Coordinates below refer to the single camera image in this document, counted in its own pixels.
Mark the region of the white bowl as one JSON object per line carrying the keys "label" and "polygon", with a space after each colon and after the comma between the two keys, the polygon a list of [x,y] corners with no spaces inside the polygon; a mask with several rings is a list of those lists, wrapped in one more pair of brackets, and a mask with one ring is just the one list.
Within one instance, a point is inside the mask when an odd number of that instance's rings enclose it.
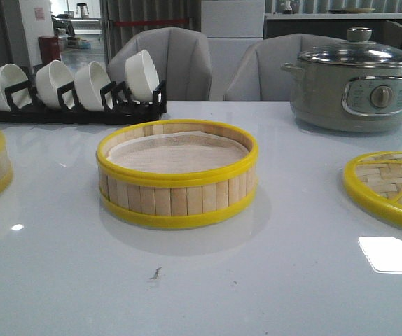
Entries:
{"label": "white bowl", "polygon": [[103,111],[100,90],[111,83],[104,67],[99,62],[91,62],[79,69],[74,77],[74,85],[79,102],[88,111]]}
{"label": "white bowl", "polygon": [[60,110],[57,89],[74,81],[69,68],[59,60],[53,60],[36,73],[36,89],[40,100],[50,109]]}
{"label": "white bowl", "polygon": [[27,81],[25,72],[15,64],[5,64],[0,67],[0,111],[10,111],[5,89]]}
{"label": "white bowl", "polygon": [[160,81],[147,50],[141,50],[125,61],[125,75],[132,96],[139,102],[151,102]]}

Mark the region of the left grey chair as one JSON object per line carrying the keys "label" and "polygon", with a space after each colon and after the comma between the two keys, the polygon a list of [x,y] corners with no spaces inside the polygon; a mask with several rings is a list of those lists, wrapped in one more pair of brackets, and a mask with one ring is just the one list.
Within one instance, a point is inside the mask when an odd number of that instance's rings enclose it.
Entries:
{"label": "left grey chair", "polygon": [[109,78],[125,81],[126,59],[142,50],[150,54],[159,79],[166,81],[170,101],[209,99],[212,61],[204,34],[178,27],[143,31],[133,36],[109,62],[106,68]]}

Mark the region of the dark shelf counter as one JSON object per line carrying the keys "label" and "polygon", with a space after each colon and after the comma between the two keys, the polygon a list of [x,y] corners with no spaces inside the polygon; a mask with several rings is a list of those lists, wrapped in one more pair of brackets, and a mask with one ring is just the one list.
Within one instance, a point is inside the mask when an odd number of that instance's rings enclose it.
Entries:
{"label": "dark shelf counter", "polygon": [[387,20],[402,25],[402,13],[267,14],[263,38],[271,39],[288,34],[313,34],[343,39],[348,28],[360,26],[371,28],[372,38],[381,42],[383,23]]}

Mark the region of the white steamer liner cloth centre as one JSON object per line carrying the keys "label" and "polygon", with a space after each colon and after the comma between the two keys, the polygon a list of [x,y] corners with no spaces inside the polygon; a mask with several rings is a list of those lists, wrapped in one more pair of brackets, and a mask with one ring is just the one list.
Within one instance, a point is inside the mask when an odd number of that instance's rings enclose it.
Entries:
{"label": "white steamer liner cloth centre", "polygon": [[157,134],[114,146],[107,159],[141,172],[183,174],[231,165],[248,154],[236,140],[201,131]]}

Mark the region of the red bin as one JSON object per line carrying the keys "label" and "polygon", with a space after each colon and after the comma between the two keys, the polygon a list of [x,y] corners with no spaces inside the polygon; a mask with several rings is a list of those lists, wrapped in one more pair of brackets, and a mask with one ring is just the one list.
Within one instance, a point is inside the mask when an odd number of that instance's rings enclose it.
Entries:
{"label": "red bin", "polygon": [[38,40],[43,66],[51,63],[53,60],[61,60],[58,37],[40,36]]}

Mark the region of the grey chair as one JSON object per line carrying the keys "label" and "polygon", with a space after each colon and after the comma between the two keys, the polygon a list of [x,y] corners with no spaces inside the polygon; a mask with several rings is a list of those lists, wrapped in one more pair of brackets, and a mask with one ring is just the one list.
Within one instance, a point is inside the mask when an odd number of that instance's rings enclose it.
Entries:
{"label": "grey chair", "polygon": [[318,46],[340,42],[339,38],[312,34],[289,34],[268,38],[247,48],[223,94],[224,101],[288,101],[293,76],[281,70],[298,54]]}
{"label": "grey chair", "polygon": [[150,54],[159,79],[166,81],[170,101],[209,99],[212,61],[204,34],[178,27],[143,31],[133,36],[109,62],[106,68],[109,78],[125,81],[126,59],[142,50]]}

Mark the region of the glass pot lid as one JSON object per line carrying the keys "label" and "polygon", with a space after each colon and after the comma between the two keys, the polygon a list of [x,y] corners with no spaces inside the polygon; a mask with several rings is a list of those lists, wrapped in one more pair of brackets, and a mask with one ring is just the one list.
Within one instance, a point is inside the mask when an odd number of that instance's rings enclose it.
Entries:
{"label": "glass pot lid", "polygon": [[402,50],[371,41],[372,29],[351,27],[347,40],[313,47],[298,59],[318,64],[356,67],[402,67]]}

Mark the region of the white cabinet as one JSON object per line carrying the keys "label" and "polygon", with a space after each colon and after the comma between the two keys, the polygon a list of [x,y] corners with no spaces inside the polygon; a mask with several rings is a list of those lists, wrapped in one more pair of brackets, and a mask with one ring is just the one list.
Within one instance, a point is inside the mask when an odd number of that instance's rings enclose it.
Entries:
{"label": "white cabinet", "polygon": [[223,94],[246,49],[263,39],[264,1],[202,1],[201,32],[212,60],[211,100]]}

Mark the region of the black bowl rack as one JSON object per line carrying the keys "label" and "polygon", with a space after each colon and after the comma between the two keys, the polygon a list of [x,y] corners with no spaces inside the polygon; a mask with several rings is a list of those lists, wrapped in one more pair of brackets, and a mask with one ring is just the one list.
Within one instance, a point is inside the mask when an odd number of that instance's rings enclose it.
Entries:
{"label": "black bowl rack", "polygon": [[99,91],[101,111],[89,111],[79,102],[74,83],[57,89],[60,108],[48,108],[38,97],[36,87],[30,80],[9,86],[8,110],[0,111],[0,122],[35,124],[105,124],[134,125],[157,121],[167,112],[166,82],[161,81],[153,91],[151,102],[132,99],[131,90],[125,82],[111,82]]}

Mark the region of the right grey chair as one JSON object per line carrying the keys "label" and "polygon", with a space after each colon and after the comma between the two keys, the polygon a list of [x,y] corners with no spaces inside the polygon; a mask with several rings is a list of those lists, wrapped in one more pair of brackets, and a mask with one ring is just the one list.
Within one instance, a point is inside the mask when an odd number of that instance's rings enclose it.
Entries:
{"label": "right grey chair", "polygon": [[318,46],[340,42],[339,38],[312,34],[289,34],[268,38],[247,48],[223,94],[224,101],[288,101],[293,76],[281,70],[298,54]]}

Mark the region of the woven bamboo steamer lid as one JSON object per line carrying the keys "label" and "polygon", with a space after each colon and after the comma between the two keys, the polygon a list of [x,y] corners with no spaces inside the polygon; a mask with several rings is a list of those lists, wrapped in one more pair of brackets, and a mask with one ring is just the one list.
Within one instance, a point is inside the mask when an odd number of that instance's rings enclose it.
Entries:
{"label": "woven bamboo steamer lid", "polygon": [[402,151],[353,158],[343,170],[343,185],[367,212],[402,228]]}

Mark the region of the grey electric cooking pot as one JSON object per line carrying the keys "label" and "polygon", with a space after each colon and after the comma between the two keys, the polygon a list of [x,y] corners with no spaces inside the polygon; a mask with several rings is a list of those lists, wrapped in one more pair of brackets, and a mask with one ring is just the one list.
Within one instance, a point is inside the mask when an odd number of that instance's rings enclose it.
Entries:
{"label": "grey electric cooking pot", "polygon": [[331,130],[385,132],[402,125],[402,66],[361,67],[296,61],[291,109],[297,119]]}

